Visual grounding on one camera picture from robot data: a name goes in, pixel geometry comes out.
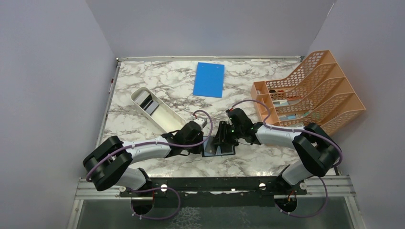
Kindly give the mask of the black leather card holder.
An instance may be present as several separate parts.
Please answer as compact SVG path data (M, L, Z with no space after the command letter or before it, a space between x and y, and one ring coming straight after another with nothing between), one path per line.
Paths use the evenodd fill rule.
M203 137L203 140L207 139L207 141L203 144L202 157L232 156L236 154L234 145L214 145L213 138L214 136Z

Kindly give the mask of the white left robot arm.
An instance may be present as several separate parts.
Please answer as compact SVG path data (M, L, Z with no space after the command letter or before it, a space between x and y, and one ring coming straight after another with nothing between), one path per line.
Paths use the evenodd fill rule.
M205 119L197 118L180 130L147 141L123 142L117 136L109 137L83 160L86 180L98 191L117 185L144 196L151 188L151 179L144 169L129 166L149 159L178 156L183 151L201 154L206 124Z

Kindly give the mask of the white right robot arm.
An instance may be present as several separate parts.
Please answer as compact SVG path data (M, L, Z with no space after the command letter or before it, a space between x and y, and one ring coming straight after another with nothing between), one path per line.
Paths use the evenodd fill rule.
M294 149L299 161L287 166L277 176L276 189L281 194L292 191L297 183L309 177L323 177L341 160L341 149L315 123L292 128L253 123L240 108L226 111L230 122L221 121L212 144L230 153L239 139L250 145L272 145Z

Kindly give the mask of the dark card in tray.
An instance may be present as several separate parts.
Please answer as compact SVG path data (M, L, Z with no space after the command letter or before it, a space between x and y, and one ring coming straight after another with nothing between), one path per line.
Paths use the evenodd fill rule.
M159 103L154 101L154 100L150 100L145 107L143 108L143 110L148 114L148 115L152 115L155 110L159 107Z

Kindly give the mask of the white oblong plastic tray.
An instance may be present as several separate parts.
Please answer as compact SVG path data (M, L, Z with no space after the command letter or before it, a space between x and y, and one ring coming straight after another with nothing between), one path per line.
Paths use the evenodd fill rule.
M134 102L134 98L142 90L148 91L150 93L150 96L141 106L139 106ZM135 92L131 94L130 99L135 105L135 109L139 111L141 114L145 115L148 120L150 120L157 128L159 128L164 133L180 130L186 124L186 121L180 115L178 115L175 111L173 111L167 104L165 104L147 87L141 87L137 89ZM150 100L154 100L160 104L152 115L148 115L143 110L145 105Z

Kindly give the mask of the blue flat board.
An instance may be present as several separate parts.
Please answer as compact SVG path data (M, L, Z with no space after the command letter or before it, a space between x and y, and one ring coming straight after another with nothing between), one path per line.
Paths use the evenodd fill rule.
M193 95L222 98L225 65L198 62L195 72Z

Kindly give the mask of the peach plastic file organizer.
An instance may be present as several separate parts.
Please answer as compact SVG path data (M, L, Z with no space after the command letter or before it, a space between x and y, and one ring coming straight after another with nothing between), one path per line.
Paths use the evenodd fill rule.
M251 97L260 121L283 127L316 123L333 135L366 110L329 50L309 54L284 79L257 81Z

